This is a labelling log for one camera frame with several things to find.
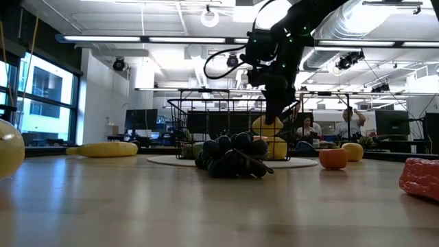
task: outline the round white mat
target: round white mat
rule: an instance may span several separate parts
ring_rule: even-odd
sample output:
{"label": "round white mat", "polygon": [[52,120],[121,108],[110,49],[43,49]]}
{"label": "round white mat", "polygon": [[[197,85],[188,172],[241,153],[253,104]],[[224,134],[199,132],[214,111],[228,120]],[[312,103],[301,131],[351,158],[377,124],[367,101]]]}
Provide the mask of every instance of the round white mat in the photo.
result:
{"label": "round white mat", "polygon": [[[155,156],[150,157],[147,160],[161,165],[196,167],[194,160],[177,159],[175,155]],[[317,161],[304,158],[290,158],[289,161],[264,161],[264,163],[273,169],[311,167],[318,164]]]}

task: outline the ceiling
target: ceiling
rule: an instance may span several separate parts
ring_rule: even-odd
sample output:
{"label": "ceiling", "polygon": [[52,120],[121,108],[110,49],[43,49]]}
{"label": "ceiling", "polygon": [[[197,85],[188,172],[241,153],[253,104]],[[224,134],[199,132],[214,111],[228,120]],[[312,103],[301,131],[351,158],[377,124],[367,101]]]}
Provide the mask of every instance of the ceiling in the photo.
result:
{"label": "ceiling", "polygon": [[[157,36],[235,36],[245,37],[252,23],[233,21],[235,1],[223,1],[219,11],[219,23],[215,27],[206,27],[200,21],[204,6],[186,6],[184,4],[116,4],[104,1],[80,0],[25,0],[24,6],[34,14],[63,34],[96,34],[96,35],[157,35]],[[399,39],[399,40],[439,40],[439,22],[431,3],[425,1],[425,7],[418,15],[413,9],[398,9],[391,14],[378,28],[371,31],[365,39]],[[160,83],[187,81],[195,77],[197,69],[193,61],[185,60],[187,45],[158,44],[103,44],[95,49],[95,54],[106,54],[109,62],[114,60],[112,52],[118,49],[146,49],[160,67],[156,81]],[[208,45],[208,51],[217,51],[230,46]],[[439,49],[364,49],[366,60],[377,76],[389,77],[394,89],[399,91],[405,83],[405,75],[420,67],[422,62],[439,61]],[[135,67],[136,60],[130,60]],[[214,59],[208,67],[209,73],[220,75],[228,70],[226,57]],[[366,63],[356,64],[341,76],[328,72],[331,67],[323,66],[317,73],[300,73],[296,86],[306,84],[308,89],[336,90],[347,88],[360,90],[363,85],[377,79]],[[235,79],[236,73],[229,75]]]}

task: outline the person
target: person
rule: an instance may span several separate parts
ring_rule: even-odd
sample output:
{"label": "person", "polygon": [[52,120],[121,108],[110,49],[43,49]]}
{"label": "person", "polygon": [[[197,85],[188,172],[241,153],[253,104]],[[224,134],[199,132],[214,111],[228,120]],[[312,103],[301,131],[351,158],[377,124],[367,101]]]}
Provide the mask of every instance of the person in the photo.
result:
{"label": "person", "polygon": [[319,137],[322,136],[322,127],[320,127],[320,124],[313,122],[312,127],[314,128],[314,130],[316,130],[316,133]]}
{"label": "person", "polygon": [[[358,116],[358,119],[352,119],[353,112]],[[351,127],[351,137],[353,136],[353,134],[361,132],[360,127],[364,126],[364,122],[366,122],[366,117],[361,114],[357,109],[352,109],[352,107],[349,107],[348,109],[343,111],[343,119],[344,121],[337,124],[335,127],[335,134],[341,139],[349,138],[348,121]]]}
{"label": "person", "polygon": [[311,119],[309,117],[306,117],[303,121],[303,128],[300,127],[297,129],[296,134],[301,137],[302,134],[304,137],[307,137],[311,134],[311,132],[316,132],[314,128],[311,127]]}

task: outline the air duct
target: air duct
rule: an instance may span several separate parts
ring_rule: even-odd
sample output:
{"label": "air duct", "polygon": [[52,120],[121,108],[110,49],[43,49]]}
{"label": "air duct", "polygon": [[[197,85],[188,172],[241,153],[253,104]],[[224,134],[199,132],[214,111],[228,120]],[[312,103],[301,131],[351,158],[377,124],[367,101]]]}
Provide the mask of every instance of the air duct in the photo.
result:
{"label": "air duct", "polygon": [[[316,28],[314,38],[361,39],[389,17],[391,7],[363,5],[363,1],[348,1],[332,12]],[[303,69],[317,71],[338,54],[338,51],[314,51],[304,63]]]}

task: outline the security camera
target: security camera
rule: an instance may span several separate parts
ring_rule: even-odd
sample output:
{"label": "security camera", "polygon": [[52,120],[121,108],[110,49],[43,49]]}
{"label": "security camera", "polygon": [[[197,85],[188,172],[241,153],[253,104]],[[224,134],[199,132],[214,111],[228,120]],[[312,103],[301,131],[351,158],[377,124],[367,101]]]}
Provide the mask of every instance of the security camera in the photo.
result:
{"label": "security camera", "polygon": [[125,71],[128,69],[128,64],[124,62],[124,57],[118,57],[116,58],[116,61],[114,64],[112,64],[112,67],[115,71]]}
{"label": "security camera", "polygon": [[239,64],[239,60],[238,60],[238,57],[236,57],[235,54],[231,54],[227,58],[227,67],[233,68],[233,67],[236,67],[238,64]]}

